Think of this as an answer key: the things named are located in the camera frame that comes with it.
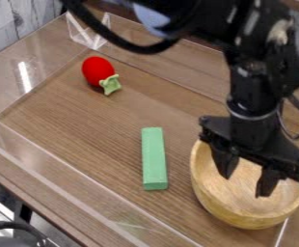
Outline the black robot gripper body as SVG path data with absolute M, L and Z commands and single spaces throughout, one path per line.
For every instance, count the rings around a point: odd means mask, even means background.
M 217 144 L 240 159 L 280 171 L 280 179 L 299 182 L 299 148 L 284 134 L 280 110 L 269 112 L 231 111 L 228 117 L 201 116 L 200 140 Z

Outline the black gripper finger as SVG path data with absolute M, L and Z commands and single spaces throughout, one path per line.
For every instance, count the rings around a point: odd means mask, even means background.
M 228 179 L 237 168 L 240 157 L 217 144 L 212 144 L 209 148 L 217 173 L 224 179 Z
M 261 169 L 261 175 L 256 182 L 255 197 L 269 197 L 280 181 L 280 171 L 272 167 Z

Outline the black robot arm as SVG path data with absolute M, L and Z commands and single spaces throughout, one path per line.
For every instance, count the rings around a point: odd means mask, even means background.
M 203 116 L 200 140 L 211 148 L 217 172 L 229 178 L 241 158 L 261 166 L 255 195 L 268 197 L 280 180 L 299 181 L 299 133 L 287 132 L 283 105 L 299 109 L 296 28 L 281 0 L 117 0 L 161 40 L 139 45 L 112 32 L 82 0 L 60 0 L 112 44 L 156 54 L 188 36 L 217 45 L 231 74 L 227 117 Z

